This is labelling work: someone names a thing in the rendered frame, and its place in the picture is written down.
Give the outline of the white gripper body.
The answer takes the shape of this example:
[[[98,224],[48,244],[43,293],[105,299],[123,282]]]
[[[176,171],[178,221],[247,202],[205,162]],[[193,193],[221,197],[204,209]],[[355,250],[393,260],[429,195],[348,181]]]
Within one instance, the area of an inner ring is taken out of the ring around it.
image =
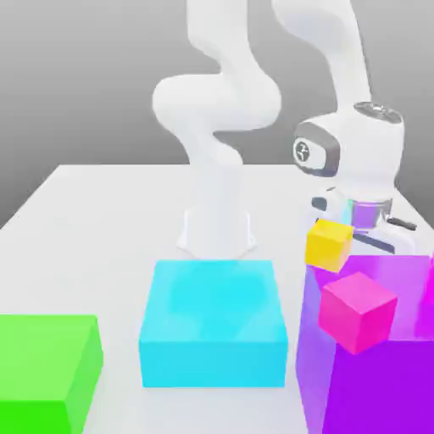
[[[380,225],[369,230],[355,230],[351,254],[414,255],[417,253],[411,231],[395,225]]]

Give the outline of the small yellow cube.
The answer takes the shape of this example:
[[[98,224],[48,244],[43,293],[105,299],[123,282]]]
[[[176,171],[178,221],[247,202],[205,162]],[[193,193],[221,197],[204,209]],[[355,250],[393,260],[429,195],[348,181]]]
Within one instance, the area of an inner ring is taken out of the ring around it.
[[[348,259],[352,240],[352,226],[318,219],[307,234],[305,264],[338,273]]]

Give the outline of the small pink cube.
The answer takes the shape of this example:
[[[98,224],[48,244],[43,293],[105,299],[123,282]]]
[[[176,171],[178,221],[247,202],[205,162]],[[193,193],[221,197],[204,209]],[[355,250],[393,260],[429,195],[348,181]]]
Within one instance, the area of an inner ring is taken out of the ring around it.
[[[356,355],[389,338],[397,305],[395,293],[356,272],[322,287],[318,324]]]

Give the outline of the large purple box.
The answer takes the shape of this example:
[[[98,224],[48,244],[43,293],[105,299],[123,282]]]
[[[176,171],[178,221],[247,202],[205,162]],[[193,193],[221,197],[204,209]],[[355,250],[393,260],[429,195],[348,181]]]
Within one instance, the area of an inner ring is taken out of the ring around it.
[[[352,355],[319,324],[322,287],[356,272],[398,296],[389,338]],[[434,434],[434,258],[353,256],[305,273],[296,373],[309,434]]]

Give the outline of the large cyan box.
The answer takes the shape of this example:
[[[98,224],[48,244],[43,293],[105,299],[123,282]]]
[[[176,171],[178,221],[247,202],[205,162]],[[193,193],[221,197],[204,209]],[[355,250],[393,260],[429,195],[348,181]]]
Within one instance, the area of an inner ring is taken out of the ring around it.
[[[272,262],[158,261],[138,347],[144,387],[284,387],[288,337]]]

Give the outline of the large green box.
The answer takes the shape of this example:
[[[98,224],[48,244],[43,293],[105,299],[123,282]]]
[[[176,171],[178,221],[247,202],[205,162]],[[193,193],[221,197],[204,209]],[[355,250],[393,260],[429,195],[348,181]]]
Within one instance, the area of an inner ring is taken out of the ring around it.
[[[0,314],[0,434],[82,434],[102,368],[96,316]]]

